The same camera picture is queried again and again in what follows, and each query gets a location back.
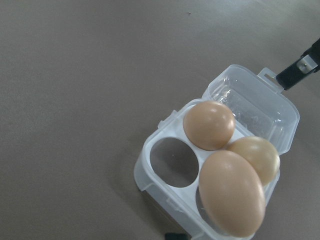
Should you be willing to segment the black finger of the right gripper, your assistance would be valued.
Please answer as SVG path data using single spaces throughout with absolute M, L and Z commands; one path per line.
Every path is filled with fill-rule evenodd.
M 301 80 L 320 70 L 320 39 L 314 42 L 298 60 L 276 75 L 277 83 L 289 90 Z

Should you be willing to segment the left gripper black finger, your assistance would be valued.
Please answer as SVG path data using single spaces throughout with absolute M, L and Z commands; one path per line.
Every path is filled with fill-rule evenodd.
M 187 240 L 187 235 L 185 233 L 174 233 L 167 232 L 164 235 L 165 240 Z

